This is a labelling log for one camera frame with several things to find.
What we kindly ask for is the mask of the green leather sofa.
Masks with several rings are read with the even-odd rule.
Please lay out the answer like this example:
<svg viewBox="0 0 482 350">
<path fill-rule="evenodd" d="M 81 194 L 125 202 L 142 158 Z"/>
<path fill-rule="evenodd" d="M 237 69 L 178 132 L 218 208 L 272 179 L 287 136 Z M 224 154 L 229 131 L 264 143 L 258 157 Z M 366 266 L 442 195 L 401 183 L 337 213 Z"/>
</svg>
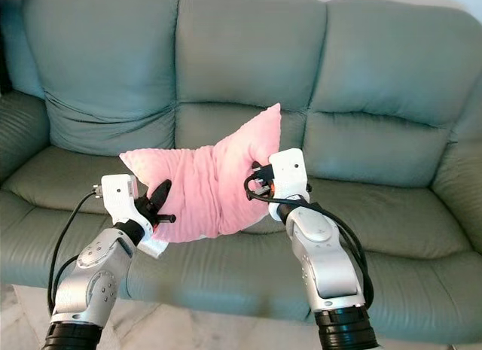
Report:
<svg viewBox="0 0 482 350">
<path fill-rule="evenodd" d="M 133 148 L 271 105 L 357 233 L 381 336 L 482 342 L 482 23 L 389 0 L 5 0 L 1 278 L 44 287 L 76 203 Z"/>
</svg>

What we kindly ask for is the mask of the pink dotted pillow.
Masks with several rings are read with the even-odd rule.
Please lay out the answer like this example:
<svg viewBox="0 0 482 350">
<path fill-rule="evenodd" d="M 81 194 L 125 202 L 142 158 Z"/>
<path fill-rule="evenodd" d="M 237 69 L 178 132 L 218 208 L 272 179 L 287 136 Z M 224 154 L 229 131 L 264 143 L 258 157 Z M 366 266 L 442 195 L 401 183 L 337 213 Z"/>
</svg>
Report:
<svg viewBox="0 0 482 350">
<path fill-rule="evenodd" d="M 252 164 L 268 164 L 278 153 L 280 105 L 242 124 L 216 145 L 190 148 L 137 148 L 120 154 L 132 174 L 151 194 L 163 181 L 171 192 L 159 213 L 175 215 L 173 224 L 155 226 L 152 240 L 168 243 L 214 239 L 255 225 L 268 204 L 247 199 L 243 189 Z"/>
</svg>

